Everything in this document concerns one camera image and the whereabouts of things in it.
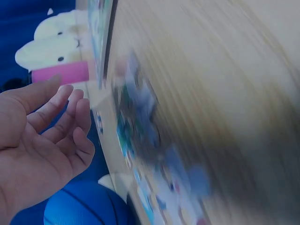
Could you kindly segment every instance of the pink fabric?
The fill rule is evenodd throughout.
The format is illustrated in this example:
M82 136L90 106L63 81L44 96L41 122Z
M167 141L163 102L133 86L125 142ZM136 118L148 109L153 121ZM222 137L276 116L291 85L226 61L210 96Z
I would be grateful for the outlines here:
M32 82L45 81L57 74L62 76L61 85L88 81L88 63L87 61L80 61L34 70L31 73Z

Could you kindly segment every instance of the wooden table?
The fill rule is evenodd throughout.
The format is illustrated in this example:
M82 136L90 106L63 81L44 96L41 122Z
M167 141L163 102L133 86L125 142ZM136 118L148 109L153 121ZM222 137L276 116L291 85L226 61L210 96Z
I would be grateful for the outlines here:
M159 102L154 122L182 146L187 167L201 162L210 172L203 202L212 225L300 223L299 8L297 0L119 0L108 79L134 49ZM97 85L86 89L97 108ZM101 138L110 171L129 173L116 135Z

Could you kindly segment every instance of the hand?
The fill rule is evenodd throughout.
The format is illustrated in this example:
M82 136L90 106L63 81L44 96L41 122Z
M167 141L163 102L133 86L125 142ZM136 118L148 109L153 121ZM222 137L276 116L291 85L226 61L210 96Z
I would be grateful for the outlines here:
M89 100L71 85L59 87L60 77L55 76L0 94L0 216L8 221L63 188L94 156L94 145L86 137ZM60 120L40 135L69 97Z

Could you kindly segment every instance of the finger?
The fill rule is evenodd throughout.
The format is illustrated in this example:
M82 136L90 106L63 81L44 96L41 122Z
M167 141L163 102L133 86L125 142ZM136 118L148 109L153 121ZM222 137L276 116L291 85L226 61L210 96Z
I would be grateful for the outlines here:
M43 104L47 103L60 87L61 76L53 76L50 80L30 84L26 87L8 90L2 94L15 100L30 114Z
M60 141L57 145L62 149L64 154L72 154L76 150L76 145L74 144L73 133L77 127L80 127L85 136L88 134L91 126L90 118L90 102L88 99L80 99L77 103L75 121L73 123L73 128L70 132Z
M27 121L33 126L38 134L46 129L51 121L65 107L72 91L72 85L63 86L49 102L27 116Z
M53 143L57 143L65 138L73 128L75 123L77 103L82 98L83 91L74 90L71 94L66 111L63 113L57 123L52 128L45 131L42 135Z
M87 135L91 127L90 101L86 98L78 101L75 115L76 125Z
M74 143L77 147L75 154L68 156L73 168L73 176L85 171L91 164L95 154L95 146L87 137L85 132L77 127L73 133Z

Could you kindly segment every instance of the blue basketball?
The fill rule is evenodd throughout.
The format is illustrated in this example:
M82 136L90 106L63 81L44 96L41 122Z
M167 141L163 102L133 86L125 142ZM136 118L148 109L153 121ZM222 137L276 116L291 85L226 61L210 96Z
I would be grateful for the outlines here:
M53 195L45 225L134 225L130 208L112 190L91 181L67 184Z

